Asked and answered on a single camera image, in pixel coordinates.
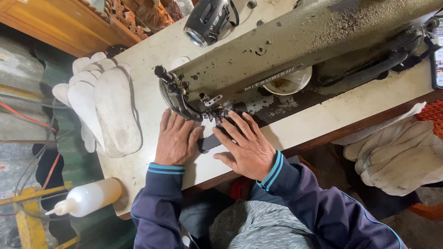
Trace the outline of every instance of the hand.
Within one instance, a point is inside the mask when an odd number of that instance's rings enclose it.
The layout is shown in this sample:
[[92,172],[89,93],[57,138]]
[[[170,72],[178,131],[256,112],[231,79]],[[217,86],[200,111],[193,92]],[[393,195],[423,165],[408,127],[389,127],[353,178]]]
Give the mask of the hand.
[[219,128],[213,128],[215,136],[230,151],[230,153],[214,154],[214,158],[221,160],[238,174],[263,181],[273,167],[274,157],[277,152],[266,140],[252,117],[247,113],[242,115],[244,120],[237,113],[229,111],[229,116],[235,121],[244,135],[226,119],[223,119],[221,123],[223,128],[237,143],[234,143],[228,136],[223,134]]
[[159,142],[155,153],[155,164],[179,166],[183,165],[195,152],[195,145],[201,127],[194,127],[194,121],[166,109],[160,123]]

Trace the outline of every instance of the phone screen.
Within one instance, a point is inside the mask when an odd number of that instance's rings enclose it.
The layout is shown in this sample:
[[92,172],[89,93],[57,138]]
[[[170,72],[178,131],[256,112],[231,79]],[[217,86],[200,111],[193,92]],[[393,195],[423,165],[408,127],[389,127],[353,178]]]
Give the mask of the phone screen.
[[[443,46],[443,25],[437,27],[437,39],[440,46]],[[439,49],[434,53],[436,84],[439,88],[443,88],[443,49]]]

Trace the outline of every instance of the orange cable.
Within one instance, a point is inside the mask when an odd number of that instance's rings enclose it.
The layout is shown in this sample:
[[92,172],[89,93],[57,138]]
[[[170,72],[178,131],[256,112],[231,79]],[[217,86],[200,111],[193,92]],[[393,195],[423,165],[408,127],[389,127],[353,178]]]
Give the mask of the orange cable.
[[48,185],[49,178],[51,178],[52,171],[54,171],[55,165],[57,164],[59,158],[60,158],[60,153],[57,155],[57,158],[55,158],[54,164],[52,164],[51,170],[49,171],[48,177],[46,177],[46,181],[45,184],[43,184],[42,190],[44,190],[46,188],[46,185]]
[[48,125],[48,124],[42,123],[42,122],[40,122],[40,121],[38,121],[38,120],[32,119],[32,118],[30,118],[30,117],[27,117],[27,116],[25,116],[25,115],[23,115],[23,114],[18,113],[18,112],[16,112],[14,109],[12,109],[11,107],[9,107],[9,106],[6,105],[5,103],[3,103],[2,101],[0,101],[0,105],[3,106],[4,108],[8,109],[8,110],[11,111],[12,113],[17,114],[17,115],[19,115],[20,117],[22,117],[22,118],[24,118],[24,119],[26,119],[26,120],[29,120],[29,121],[31,121],[31,122],[34,122],[34,123],[36,123],[36,124],[39,124],[39,125],[42,125],[42,126],[44,126],[44,127],[48,127],[48,128],[49,128],[49,125]]

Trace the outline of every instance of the man's left hand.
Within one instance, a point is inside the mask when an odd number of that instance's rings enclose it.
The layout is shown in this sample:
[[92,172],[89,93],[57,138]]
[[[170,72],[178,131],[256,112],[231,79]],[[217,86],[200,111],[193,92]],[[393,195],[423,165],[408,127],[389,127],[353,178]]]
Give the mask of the man's left hand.
[[160,123],[159,142],[155,153],[155,164],[184,165],[194,154],[201,127],[194,127],[194,121],[166,109]]

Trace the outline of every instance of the white bowl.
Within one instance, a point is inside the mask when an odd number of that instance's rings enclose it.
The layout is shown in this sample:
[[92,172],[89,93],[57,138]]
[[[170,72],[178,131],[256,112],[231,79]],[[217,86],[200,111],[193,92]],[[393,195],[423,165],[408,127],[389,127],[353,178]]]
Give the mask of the white bowl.
[[303,89],[303,87],[308,84],[311,76],[312,67],[309,66],[292,74],[275,79],[263,87],[270,93],[276,95],[291,95]]

